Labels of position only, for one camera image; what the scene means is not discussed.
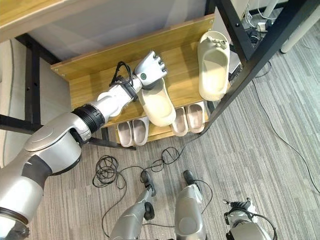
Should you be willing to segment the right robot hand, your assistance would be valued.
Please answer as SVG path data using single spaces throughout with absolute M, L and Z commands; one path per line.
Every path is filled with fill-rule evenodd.
M 250 197 L 246 198 L 246 201 L 229 201 L 223 199 L 222 202 L 230 207 L 230 210 L 224 213 L 225 222 L 230 225 L 231 218 L 245 219 L 246 221 L 256 222 L 256 206 Z

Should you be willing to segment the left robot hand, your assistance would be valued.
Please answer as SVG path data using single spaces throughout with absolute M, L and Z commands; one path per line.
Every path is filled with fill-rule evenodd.
M 152 50 L 134 68 L 133 74 L 138 77 L 144 90 L 151 90 L 156 83 L 168 74 L 161 57 Z

